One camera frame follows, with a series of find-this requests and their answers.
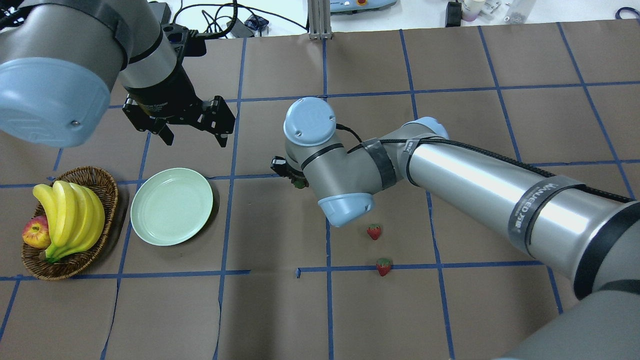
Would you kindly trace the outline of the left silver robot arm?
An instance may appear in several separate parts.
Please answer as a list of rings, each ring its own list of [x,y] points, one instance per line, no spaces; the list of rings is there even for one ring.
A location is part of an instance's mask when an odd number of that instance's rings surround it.
[[[225,147],[233,112],[222,96],[199,98],[183,68],[215,37],[161,23],[146,0],[3,0],[1,130],[53,148],[80,146],[119,83],[138,132],[172,145],[169,126],[191,126]]]

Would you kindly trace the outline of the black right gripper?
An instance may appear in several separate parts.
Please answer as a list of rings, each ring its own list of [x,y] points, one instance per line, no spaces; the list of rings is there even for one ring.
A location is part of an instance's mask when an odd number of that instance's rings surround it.
[[[292,180],[297,179],[307,181],[304,174],[290,166],[285,157],[274,156],[270,160],[270,170],[272,170],[277,176],[290,180],[290,183]]]

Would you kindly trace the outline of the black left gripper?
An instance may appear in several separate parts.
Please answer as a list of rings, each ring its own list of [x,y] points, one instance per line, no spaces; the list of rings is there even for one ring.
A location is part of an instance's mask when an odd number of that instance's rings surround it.
[[[122,73],[122,86],[127,91],[122,111],[136,130],[151,132],[172,146],[175,136],[169,126],[191,126],[214,135],[221,148],[227,147],[236,117],[222,96],[210,101],[199,98],[182,67],[152,85],[143,85],[132,75],[131,71]]]

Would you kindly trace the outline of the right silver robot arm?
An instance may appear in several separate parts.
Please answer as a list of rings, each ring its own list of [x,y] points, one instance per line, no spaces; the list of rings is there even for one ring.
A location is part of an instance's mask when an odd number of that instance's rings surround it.
[[[332,107],[314,96],[288,107],[285,157],[272,170],[308,185],[332,226],[370,212],[400,180],[425,189],[548,265],[578,304],[503,360],[637,360],[639,202],[477,146],[451,140],[432,117],[346,150]]]

